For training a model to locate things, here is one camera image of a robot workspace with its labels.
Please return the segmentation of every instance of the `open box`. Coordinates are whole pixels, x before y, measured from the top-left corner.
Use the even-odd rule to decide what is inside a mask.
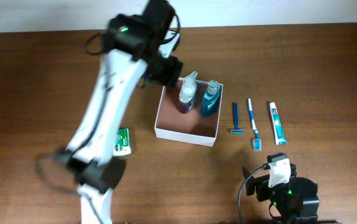
[[[212,147],[216,141],[218,122],[220,118],[223,85],[220,84],[220,104],[218,111],[207,118],[200,114],[202,97],[209,82],[197,80],[197,93],[193,108],[187,114],[178,111],[179,94],[183,85],[183,78],[179,78],[177,87],[162,89],[158,114],[155,121],[155,133],[158,138],[188,142]]]

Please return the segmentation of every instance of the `white wall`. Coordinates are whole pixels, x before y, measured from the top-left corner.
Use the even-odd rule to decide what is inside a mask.
[[[146,0],[0,0],[0,32],[104,29]],[[357,22],[357,0],[170,0],[183,27]]]

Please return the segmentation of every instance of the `toothpaste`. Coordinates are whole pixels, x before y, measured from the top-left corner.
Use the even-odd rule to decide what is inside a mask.
[[[276,139],[276,144],[287,144],[275,103],[270,103],[270,113],[274,127],[274,137]]]

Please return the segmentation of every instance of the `white box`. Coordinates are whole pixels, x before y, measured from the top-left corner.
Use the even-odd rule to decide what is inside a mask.
[[[155,134],[158,138],[212,147],[216,141],[220,120],[223,84],[220,84],[218,111],[204,118],[200,114],[200,109],[209,82],[197,80],[195,103],[187,114],[182,114],[177,109],[182,82],[183,78],[179,78],[176,88],[163,87],[155,120]]]

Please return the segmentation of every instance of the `bottle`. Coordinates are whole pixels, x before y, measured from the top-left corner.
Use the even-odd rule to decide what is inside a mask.
[[[183,80],[183,86],[180,90],[180,95],[178,96],[178,111],[180,113],[186,114],[190,112],[195,102],[195,92],[197,92],[197,83],[195,78],[198,72],[193,71],[191,74],[186,76]]]
[[[217,81],[210,81],[208,89],[202,98],[201,115],[206,118],[217,111],[220,105],[220,84]]]

